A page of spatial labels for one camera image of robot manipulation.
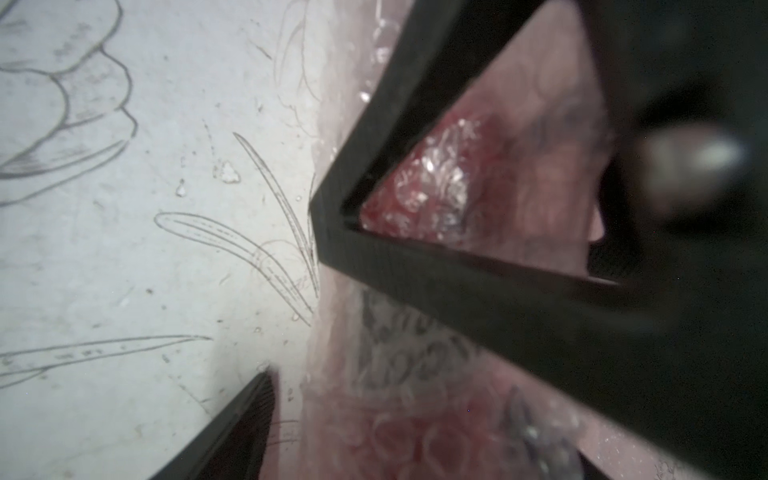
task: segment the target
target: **pencil drawing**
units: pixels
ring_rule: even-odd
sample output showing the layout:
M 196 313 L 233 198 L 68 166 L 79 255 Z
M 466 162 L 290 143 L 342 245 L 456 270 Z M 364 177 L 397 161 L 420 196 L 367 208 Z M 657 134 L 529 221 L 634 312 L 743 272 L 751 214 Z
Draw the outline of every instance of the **pencil drawing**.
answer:
M 296 240 L 296 246 L 299 247 L 299 252 L 301 252 L 301 257 L 303 258 L 306 265 L 307 273 L 310 275 L 312 287 L 315 290 L 315 294 L 317 294 L 319 292 L 319 281 L 317 279 L 315 264 L 312 260 L 312 246 L 306 239 L 304 230 L 302 230 L 301 226 L 299 225 L 299 220 L 296 218 L 296 213 L 290 206 L 290 202 L 283 192 L 283 188 L 279 183 L 277 183 L 277 179 L 274 177 L 274 175 L 272 175 L 272 171 L 266 165 L 266 162 L 258 154 L 258 152 L 256 152 L 256 149 L 253 148 L 250 143 L 248 143 L 248 140 L 240 136 L 238 133 L 234 133 L 234 136 L 237 141 L 240 142 L 240 145 L 243 146 L 246 153 L 248 153 L 248 156 L 253 161 L 253 164 L 256 165 L 256 169 L 259 171 L 261 176 L 266 181 L 267 186 L 272 191 L 272 195 L 275 197 L 275 200 L 277 200 L 277 203 L 280 205 L 280 209 L 283 211 L 283 215 L 288 222 L 291 232 L 293 232 L 293 238 Z
M 148 352 L 201 340 L 212 339 L 199 335 L 138 336 L 0 353 L 0 390 L 19 385 L 62 366 Z
M 251 265 L 307 325 L 312 309 L 288 272 L 269 252 L 226 225 L 196 214 L 162 213 L 154 222 L 163 230 L 233 254 Z
M 16 0 L 0 11 L 0 207 L 118 157 L 137 132 L 128 69 L 104 50 L 117 0 Z

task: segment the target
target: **black plastic piece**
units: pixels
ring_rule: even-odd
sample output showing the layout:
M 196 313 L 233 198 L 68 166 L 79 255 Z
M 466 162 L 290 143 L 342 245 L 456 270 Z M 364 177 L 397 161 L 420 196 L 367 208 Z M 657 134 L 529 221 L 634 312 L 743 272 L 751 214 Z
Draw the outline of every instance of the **black plastic piece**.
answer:
M 319 260 L 440 319 L 725 478 L 768 459 L 768 59 L 764 2 L 581 3 L 642 252 L 604 285 L 361 231 L 359 207 L 539 2 L 416 0 L 378 90 L 311 203 Z M 671 107 L 665 109 L 665 101 Z M 649 220 L 634 141 L 716 121 L 753 172 L 727 217 Z
M 259 478 L 274 407 L 272 380 L 260 373 L 152 480 Z

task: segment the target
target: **clear plastic wrap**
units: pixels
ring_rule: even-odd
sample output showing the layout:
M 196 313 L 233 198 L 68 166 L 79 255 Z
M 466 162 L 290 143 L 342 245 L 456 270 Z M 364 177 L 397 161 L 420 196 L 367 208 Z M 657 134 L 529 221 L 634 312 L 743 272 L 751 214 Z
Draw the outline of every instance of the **clear plastic wrap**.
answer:
M 329 60 L 319 174 L 370 99 L 409 7 L 342 3 L 345 48 Z M 583 276 L 610 154 L 578 10 L 551 0 L 377 187 L 361 223 Z M 418 310 L 324 267 L 321 285 L 303 385 L 301 479 L 577 480 L 573 445 L 584 431 L 618 432 L 593 416 L 584 425 L 571 400 Z M 608 440 L 587 450 L 615 446 Z M 641 462 L 652 463 L 650 455 L 637 451 Z

